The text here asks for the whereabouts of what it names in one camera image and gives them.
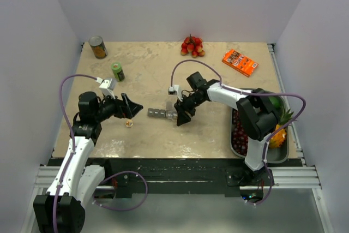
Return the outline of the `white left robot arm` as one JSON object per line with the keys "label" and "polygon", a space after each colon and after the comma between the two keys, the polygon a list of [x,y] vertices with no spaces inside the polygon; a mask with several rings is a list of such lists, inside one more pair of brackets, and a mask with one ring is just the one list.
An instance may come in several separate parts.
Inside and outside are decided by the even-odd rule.
{"label": "white left robot arm", "polygon": [[117,99],[113,95],[100,98],[89,91],[79,95],[78,108],[61,167],[46,193],[33,201],[40,232],[81,232],[85,208],[96,187],[113,179],[111,169],[86,164],[102,131],[101,123],[110,117],[132,119],[143,106],[125,93]]}

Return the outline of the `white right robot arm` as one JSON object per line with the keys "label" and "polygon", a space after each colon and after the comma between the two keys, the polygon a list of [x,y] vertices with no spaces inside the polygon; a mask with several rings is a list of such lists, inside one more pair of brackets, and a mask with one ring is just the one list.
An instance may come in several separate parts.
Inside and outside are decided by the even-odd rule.
{"label": "white right robot arm", "polygon": [[177,101],[177,126],[189,123],[195,116],[196,108],[206,101],[224,104],[236,110],[240,122],[248,136],[248,151],[243,171],[243,180],[254,186],[262,179],[261,168],[267,163],[268,139],[280,121],[281,113],[269,99],[270,93],[263,89],[236,89],[220,83],[219,80],[207,81],[199,72],[187,79],[192,91],[183,95],[179,85],[172,84],[168,94],[175,95]]}

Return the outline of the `pill bottle cap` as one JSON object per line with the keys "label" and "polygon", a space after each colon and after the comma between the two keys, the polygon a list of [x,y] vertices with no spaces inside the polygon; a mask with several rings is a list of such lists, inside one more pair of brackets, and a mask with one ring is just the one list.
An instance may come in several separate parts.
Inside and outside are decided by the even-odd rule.
{"label": "pill bottle cap", "polygon": [[134,125],[134,122],[132,120],[127,120],[126,123],[125,123],[125,126],[127,128],[131,128],[133,125]]}

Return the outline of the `grey weekly pill organizer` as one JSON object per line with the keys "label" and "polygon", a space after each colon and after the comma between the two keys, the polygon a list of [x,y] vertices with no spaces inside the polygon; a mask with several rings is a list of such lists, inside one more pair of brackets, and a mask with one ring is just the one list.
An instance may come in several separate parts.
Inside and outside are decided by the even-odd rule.
{"label": "grey weekly pill organizer", "polygon": [[166,102],[166,107],[164,109],[148,108],[147,116],[150,118],[166,119],[166,110],[175,110],[170,101]]}

